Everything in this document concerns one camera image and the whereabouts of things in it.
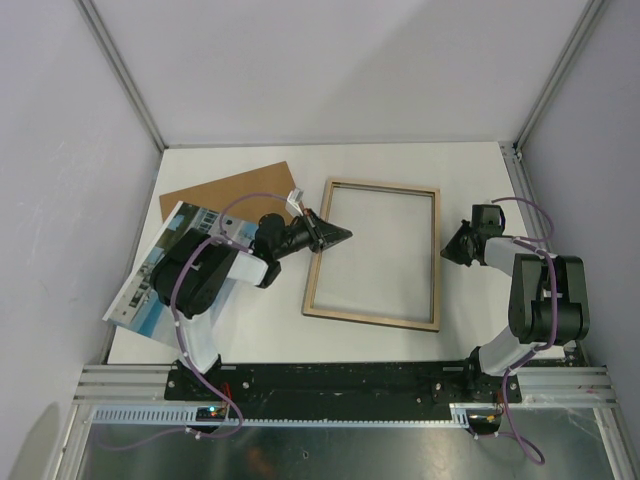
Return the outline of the wooden picture frame black front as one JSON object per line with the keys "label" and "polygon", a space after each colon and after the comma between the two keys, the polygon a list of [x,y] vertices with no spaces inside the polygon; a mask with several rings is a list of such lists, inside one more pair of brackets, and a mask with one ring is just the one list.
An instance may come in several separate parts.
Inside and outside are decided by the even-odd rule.
{"label": "wooden picture frame black front", "polygon": [[352,236],[313,257],[303,314],[439,331],[440,206],[435,187],[328,179],[321,217]]}

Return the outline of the building photo print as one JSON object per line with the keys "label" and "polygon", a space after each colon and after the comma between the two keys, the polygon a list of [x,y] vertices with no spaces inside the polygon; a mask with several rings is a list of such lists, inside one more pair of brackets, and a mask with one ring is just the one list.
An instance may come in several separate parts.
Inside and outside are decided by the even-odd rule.
{"label": "building photo print", "polygon": [[248,247],[258,225],[227,214],[222,222],[219,213],[185,202],[171,211],[144,255],[120,288],[104,319],[131,332],[170,347],[177,346],[173,316],[151,286],[156,265],[184,234],[194,228],[203,234],[218,236],[222,230],[235,242]]}

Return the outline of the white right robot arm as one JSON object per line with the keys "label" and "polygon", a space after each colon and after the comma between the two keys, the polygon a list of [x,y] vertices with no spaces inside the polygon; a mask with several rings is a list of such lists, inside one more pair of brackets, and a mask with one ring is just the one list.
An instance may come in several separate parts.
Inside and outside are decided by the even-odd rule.
{"label": "white right robot arm", "polygon": [[502,201],[473,205],[471,218],[441,251],[457,265],[476,262],[511,279],[507,326],[465,361],[461,388],[473,401],[496,391],[496,377],[508,378],[537,354],[583,340],[590,328],[583,260],[549,252],[545,237],[507,235]]}

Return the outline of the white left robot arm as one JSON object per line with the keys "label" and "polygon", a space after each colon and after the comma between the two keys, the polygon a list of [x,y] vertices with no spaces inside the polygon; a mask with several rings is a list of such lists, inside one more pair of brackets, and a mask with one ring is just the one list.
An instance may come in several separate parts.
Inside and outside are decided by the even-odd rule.
{"label": "white left robot arm", "polygon": [[219,358],[213,339],[214,316],[237,282],[265,289],[281,273],[280,260],[305,248],[319,254],[353,236],[312,210],[286,222],[263,216],[247,247],[234,246],[195,228],[189,229],[154,267],[151,286],[161,303],[176,315],[174,326],[181,360],[191,368],[186,387],[197,398],[214,397],[220,374],[211,369]]}

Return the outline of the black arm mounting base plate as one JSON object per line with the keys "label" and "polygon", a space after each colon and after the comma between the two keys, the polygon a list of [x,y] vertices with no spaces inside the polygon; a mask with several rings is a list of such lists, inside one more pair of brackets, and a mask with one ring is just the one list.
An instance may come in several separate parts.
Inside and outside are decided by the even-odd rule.
{"label": "black arm mounting base plate", "polygon": [[253,420],[429,421],[450,419],[453,403],[522,400],[517,378],[503,381],[467,361],[222,364],[201,379],[174,363],[165,399],[209,402],[216,387]]}

